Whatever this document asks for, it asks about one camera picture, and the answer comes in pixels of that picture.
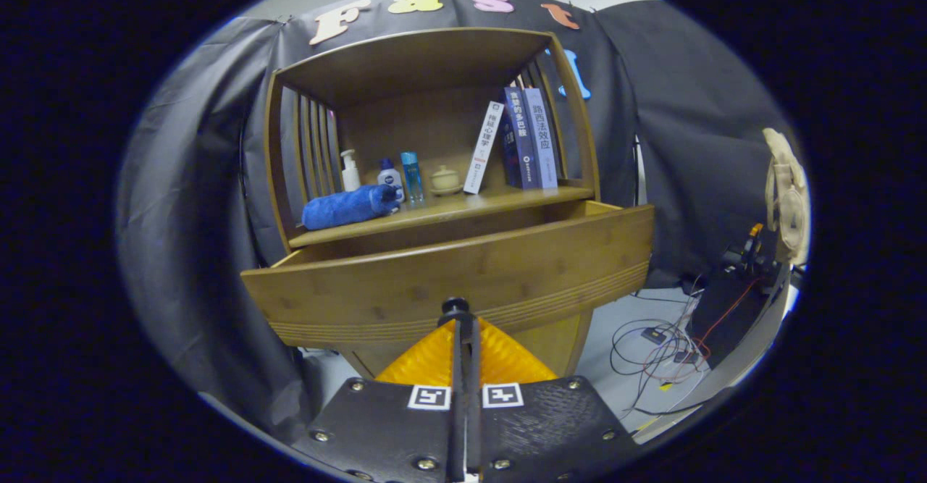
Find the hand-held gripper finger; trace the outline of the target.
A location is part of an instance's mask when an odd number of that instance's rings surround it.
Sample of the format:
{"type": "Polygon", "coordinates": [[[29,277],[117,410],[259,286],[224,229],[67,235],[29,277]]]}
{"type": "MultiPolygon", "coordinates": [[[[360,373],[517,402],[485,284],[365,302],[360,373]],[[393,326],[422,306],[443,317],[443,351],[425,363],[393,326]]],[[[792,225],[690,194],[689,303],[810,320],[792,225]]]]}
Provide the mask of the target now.
{"type": "Polygon", "coordinates": [[[639,454],[581,375],[554,377],[523,345],[474,319],[467,469],[481,482],[590,482],[639,454]]]}
{"type": "Polygon", "coordinates": [[[386,377],[344,381],[303,450],[361,482],[460,482],[468,470],[468,316],[450,314],[386,377]]]}

